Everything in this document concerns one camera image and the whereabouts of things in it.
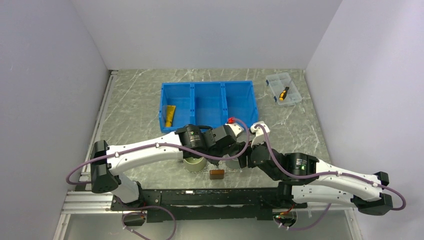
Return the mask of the green ceramic mug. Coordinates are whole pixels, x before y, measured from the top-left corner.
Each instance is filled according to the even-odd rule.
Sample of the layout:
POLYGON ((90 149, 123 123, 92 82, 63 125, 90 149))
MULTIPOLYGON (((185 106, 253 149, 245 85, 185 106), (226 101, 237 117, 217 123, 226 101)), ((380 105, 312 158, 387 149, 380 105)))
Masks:
POLYGON ((190 173, 202 171, 206 166, 207 160, 204 157, 188 157, 183 159, 184 168, 190 173))

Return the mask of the yellow toothpaste tube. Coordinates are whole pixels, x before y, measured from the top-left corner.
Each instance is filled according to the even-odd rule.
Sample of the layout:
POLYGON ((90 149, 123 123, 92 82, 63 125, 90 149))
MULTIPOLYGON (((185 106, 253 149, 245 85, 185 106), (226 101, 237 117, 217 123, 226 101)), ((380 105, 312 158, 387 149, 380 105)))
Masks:
POLYGON ((175 105, 167 105, 166 106, 166 116, 165 116, 165 127, 166 128, 172 127, 176 108, 177 107, 175 105))

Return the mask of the clear holder with wooden ends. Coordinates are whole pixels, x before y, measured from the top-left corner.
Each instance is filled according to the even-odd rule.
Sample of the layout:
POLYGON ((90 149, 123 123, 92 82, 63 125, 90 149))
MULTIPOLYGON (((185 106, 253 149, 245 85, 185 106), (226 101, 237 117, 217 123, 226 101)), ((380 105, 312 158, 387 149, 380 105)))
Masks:
POLYGON ((211 169, 209 171, 209 179, 210 180, 222 180, 225 177, 224 169, 211 169))

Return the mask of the blue three-compartment bin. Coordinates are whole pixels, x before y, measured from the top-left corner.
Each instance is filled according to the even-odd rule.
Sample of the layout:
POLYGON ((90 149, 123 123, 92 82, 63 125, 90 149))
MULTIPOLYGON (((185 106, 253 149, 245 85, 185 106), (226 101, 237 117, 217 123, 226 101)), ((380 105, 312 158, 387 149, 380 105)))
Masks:
POLYGON ((187 124, 217 128, 230 117, 251 126, 259 120, 253 82, 166 82, 161 85, 158 112, 162 133, 170 133, 187 124), (165 127, 166 107, 176 106, 172 127, 165 127))

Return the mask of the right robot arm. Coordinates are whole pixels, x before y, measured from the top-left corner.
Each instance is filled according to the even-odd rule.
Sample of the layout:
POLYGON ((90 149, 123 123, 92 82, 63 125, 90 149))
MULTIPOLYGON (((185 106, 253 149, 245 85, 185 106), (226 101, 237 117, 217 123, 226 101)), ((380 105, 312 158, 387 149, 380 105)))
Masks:
POLYGON ((305 153, 272 152, 276 162, 265 143, 248 147, 237 160, 241 168, 258 167, 278 183, 272 201, 277 208, 331 203, 356 207, 360 213, 372 216, 382 216, 393 209, 391 195, 383 193, 389 184, 385 172, 354 173, 305 153))

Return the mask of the grey ceramic mug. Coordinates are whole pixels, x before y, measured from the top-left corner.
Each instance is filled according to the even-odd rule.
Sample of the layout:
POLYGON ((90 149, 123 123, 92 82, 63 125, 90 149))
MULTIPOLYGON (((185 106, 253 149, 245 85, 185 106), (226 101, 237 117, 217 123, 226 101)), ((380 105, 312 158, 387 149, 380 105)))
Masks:
POLYGON ((225 162, 225 165, 233 170, 239 170, 240 169, 240 164, 239 161, 237 159, 231 159, 231 160, 227 160, 225 162))

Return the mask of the clear plastic organizer box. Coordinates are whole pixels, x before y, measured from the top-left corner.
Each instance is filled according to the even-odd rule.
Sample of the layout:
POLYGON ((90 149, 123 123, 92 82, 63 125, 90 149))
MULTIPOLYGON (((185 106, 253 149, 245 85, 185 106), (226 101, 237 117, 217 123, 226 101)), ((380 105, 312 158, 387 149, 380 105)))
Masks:
POLYGON ((279 106, 293 106, 303 99, 288 72, 267 75, 265 82, 272 92, 275 103, 279 106), (289 87, 288 94, 284 101, 280 101, 279 95, 285 87, 289 87))

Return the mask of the yellow black screwdriver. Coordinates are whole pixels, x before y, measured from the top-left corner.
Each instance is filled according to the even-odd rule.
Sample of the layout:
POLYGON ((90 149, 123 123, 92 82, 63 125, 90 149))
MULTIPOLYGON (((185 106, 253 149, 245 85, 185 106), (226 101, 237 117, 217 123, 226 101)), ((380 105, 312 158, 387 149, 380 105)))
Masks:
POLYGON ((288 91, 289 91, 290 87, 286 86, 284 88, 284 90, 280 93, 278 99, 282 102, 286 99, 287 95, 288 95, 288 91))

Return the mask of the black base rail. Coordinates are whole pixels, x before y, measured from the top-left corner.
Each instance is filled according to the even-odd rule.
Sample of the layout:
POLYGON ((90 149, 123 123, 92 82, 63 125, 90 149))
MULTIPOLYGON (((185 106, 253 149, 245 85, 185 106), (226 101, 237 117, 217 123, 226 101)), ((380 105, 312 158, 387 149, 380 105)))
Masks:
POLYGON ((112 198, 112 211, 131 211, 159 206, 162 211, 147 211, 148 223, 176 220, 256 219, 270 221, 279 210, 305 209, 306 203, 294 203, 277 187, 143 189, 141 201, 122 203, 112 198))

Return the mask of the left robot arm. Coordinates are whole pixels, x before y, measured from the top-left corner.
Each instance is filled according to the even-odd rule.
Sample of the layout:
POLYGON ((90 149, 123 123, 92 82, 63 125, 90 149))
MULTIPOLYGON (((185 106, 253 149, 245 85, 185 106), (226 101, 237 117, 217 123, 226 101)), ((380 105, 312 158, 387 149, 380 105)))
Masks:
POLYGON ((217 128, 187 124, 161 137, 128 145, 108 145, 98 141, 92 156, 102 157, 91 163, 91 192, 111 192, 129 209, 137 210, 144 203, 141 184, 124 173, 133 168, 160 161, 186 158, 221 158, 229 154, 244 131, 237 123, 217 128))

